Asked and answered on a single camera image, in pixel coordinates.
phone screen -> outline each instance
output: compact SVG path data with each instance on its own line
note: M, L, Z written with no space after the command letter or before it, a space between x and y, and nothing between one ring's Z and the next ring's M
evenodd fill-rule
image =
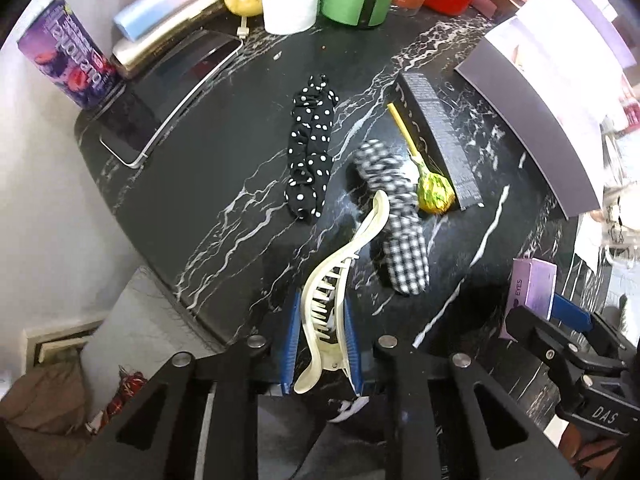
M237 38L212 30L185 38L149 72L128 82L97 114L101 142L124 164L139 166L204 83L241 46Z

small purple box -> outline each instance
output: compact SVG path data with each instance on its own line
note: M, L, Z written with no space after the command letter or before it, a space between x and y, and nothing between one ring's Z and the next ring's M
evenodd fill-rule
M513 307L524 305L542 319L549 320L555 289L555 264L544 262L537 258L514 259L504 319L506 319L507 314ZM507 332L504 320L502 321L500 337L515 341Z
M53 0L40 13L18 48L82 108L97 105L119 80L65 0Z

white wall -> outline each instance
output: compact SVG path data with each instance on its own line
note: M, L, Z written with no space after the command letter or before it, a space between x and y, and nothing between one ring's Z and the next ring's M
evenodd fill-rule
M67 0L98 46L133 0ZM79 108L16 41L50 0L33 0L0 50L0 374L20 370L24 329L111 308L139 263L104 205L73 136Z

metal screw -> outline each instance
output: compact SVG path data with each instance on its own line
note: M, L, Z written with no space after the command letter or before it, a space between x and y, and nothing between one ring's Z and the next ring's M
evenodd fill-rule
M171 364L176 368L182 368L191 362L191 354L188 352L178 352L171 358Z
M381 335L378 338L378 344L382 346L382 348L395 348L398 344L398 339L392 335Z
M254 334L246 339L249 348L262 348L267 344L267 340L260 334Z
M471 364L471 357L462 353L454 354L452 360L458 368L467 368Z

marble tabletop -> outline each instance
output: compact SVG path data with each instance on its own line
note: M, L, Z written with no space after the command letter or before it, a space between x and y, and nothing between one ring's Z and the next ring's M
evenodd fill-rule
M228 32L235 27L229 16L209 25ZM353 233L371 197L351 153L366 139L383 139L406 153L386 111L386 91L398 73L423 72L464 148L482 206L424 216L430 284L419 296L395 293L380 245L364 248L351 271L358 298L353 315L371 335L393 334L442 355L468 352L542 425L550 417L553 386L539 361L495 338L511 261L555 261L560 291L568 297L577 289L576 298L591 310L602 303L605 279L588 275L586 267L576 272L575 221L560 218L520 141L454 72L491 27L472 10L458 18L428 10L414 18L389 16L373 30L323 18L293 36L254 27L241 55L181 116L144 167L130 170L110 156L90 113L76 123L79 149L136 249L225 344L279 309L289 287ZM334 170L324 213L313 226L293 218L284 202L291 98L311 73L325 73L340 96L329 150Z

